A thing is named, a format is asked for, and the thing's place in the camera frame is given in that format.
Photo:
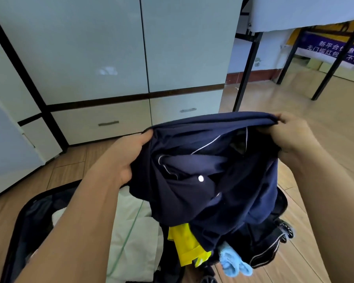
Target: open suitcase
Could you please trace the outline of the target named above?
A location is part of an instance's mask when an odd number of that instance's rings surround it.
[[[10,240],[0,283],[13,283],[16,280],[31,254],[51,232],[52,214],[68,205],[80,181],[45,191],[33,197],[21,209]],[[244,224],[239,230],[223,236],[222,241],[227,241],[234,249],[242,249],[244,253],[241,257],[249,261],[253,268],[268,264],[274,259],[279,243],[284,243],[294,236],[292,227],[279,218],[286,208],[286,196],[278,189],[275,208],[262,224]],[[155,272],[153,282],[179,283],[184,275],[184,267],[180,266],[174,243],[167,239],[168,227],[160,226],[164,233],[164,252],[159,265],[161,268]],[[218,263],[218,260],[218,252],[215,250],[209,260],[199,267],[205,275],[202,282],[215,282],[211,265]]]

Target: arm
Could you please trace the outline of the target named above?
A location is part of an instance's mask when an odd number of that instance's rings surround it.
[[[151,136],[122,137],[97,160],[16,283],[105,282],[119,188]]]
[[[314,137],[306,121],[288,113],[267,129],[293,172],[331,281],[354,282],[354,181]]]

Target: green strap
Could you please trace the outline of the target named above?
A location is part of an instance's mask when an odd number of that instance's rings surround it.
[[[126,246],[127,240],[128,240],[129,237],[130,237],[130,234],[131,234],[131,232],[132,232],[132,228],[134,227],[135,221],[136,221],[136,219],[138,218],[138,215],[139,215],[140,209],[142,208],[143,203],[144,203],[144,201],[142,201],[142,203],[140,204],[138,213],[136,214],[136,216],[135,216],[135,218],[134,218],[134,221],[132,222],[132,226],[131,226],[131,228],[130,228],[129,233],[128,233],[127,236],[126,236],[126,239],[124,240],[124,243],[123,243],[123,245],[122,245],[122,247],[121,247],[121,251],[119,252],[117,259],[115,260],[114,265],[113,265],[113,267],[112,267],[110,273],[109,273],[109,274],[106,274],[106,277],[110,277],[110,276],[113,274],[114,270],[117,268],[117,264],[118,264],[119,258],[121,257],[121,255],[122,255],[122,253],[123,253],[123,250],[124,250],[124,247]]]

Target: drawer handle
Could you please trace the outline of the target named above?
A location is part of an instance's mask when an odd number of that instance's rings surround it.
[[[196,108],[182,109],[182,110],[180,110],[180,113],[191,112],[191,111],[195,111],[195,110],[197,110],[197,109]]]
[[[118,124],[119,121],[113,121],[113,122],[108,122],[108,123],[99,123],[99,126],[108,126],[108,125],[113,125],[113,124]]]

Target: hand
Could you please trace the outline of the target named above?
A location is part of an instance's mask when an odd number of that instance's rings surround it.
[[[131,179],[130,164],[139,156],[142,146],[153,135],[150,129],[143,134],[133,134],[119,138],[104,152],[104,154],[92,166],[92,170],[119,177],[119,184],[124,185]]]
[[[300,153],[321,148],[307,121],[288,112],[276,113],[275,116],[278,118],[277,125],[259,130],[271,135],[274,143],[281,148],[278,157],[287,166],[294,164]]]

